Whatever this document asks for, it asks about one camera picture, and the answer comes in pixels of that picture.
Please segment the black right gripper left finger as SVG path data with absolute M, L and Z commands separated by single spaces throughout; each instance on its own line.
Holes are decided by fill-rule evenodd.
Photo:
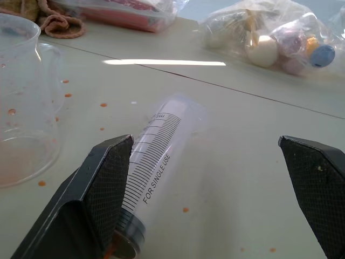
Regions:
M 10 259 L 101 259 L 121 210 L 134 140 L 108 139 L 57 189 Z

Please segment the plastic bag with red contents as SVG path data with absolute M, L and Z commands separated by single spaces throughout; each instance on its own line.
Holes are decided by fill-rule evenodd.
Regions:
M 145 32 L 160 32 L 190 0 L 51 0 L 74 17 Z

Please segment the orange crumpled cloth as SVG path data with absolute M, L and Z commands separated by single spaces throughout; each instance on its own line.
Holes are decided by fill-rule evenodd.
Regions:
M 85 33 L 85 24 L 50 0 L 0 0 L 0 13 L 36 23 L 52 38 L 73 39 Z

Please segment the clear plastic syringe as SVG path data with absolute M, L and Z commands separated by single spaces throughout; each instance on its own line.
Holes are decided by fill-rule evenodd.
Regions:
M 206 109 L 182 94 L 161 102 L 133 144 L 110 257 L 138 258 L 188 141 L 207 122 Z

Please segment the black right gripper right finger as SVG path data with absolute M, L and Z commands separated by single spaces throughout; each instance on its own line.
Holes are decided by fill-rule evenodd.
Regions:
M 278 142 L 301 211 L 327 259 L 345 259 L 345 153 L 316 141 Z

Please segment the clear bag of small toys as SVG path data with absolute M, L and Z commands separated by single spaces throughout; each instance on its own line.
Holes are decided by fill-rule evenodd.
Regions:
M 199 24 L 201 45 L 292 75 L 345 77 L 345 38 L 293 0 L 240 0 Z

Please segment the clear plastic beaker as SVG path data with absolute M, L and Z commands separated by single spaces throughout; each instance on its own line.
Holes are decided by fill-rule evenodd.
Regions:
M 36 177 L 59 155 L 61 52 L 40 34 L 36 23 L 0 13 L 0 188 Z

